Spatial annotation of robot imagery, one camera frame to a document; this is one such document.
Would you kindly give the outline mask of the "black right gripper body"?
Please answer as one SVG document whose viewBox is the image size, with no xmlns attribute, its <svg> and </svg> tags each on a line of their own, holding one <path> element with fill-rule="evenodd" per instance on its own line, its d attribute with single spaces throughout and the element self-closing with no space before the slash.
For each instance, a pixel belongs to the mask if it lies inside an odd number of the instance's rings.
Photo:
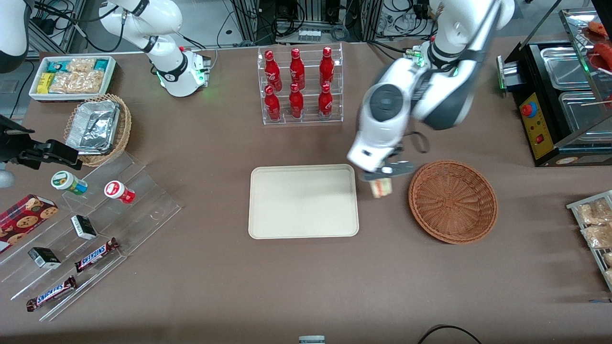
<svg viewBox="0 0 612 344">
<path fill-rule="evenodd" d="M 24 153 L 33 147 L 30 134 L 34 130 L 18 124 L 6 116 L 0 116 L 0 161 L 1 163 L 13 162 L 16 165 L 24 161 L 33 161 L 33 158 Z"/>
</svg>

